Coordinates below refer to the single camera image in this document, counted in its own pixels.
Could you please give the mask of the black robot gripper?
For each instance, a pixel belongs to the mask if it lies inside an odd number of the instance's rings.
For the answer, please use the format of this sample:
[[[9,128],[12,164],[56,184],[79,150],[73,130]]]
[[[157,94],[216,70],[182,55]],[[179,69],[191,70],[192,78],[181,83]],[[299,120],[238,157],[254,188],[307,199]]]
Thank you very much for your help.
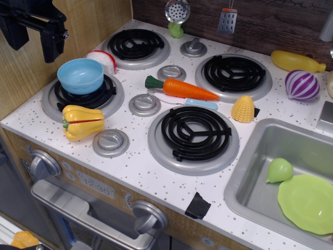
[[[68,30],[66,16],[53,1],[1,1],[1,18],[16,23],[2,24],[1,31],[14,50],[28,41],[27,28],[40,31],[44,61],[53,63],[63,53]]]

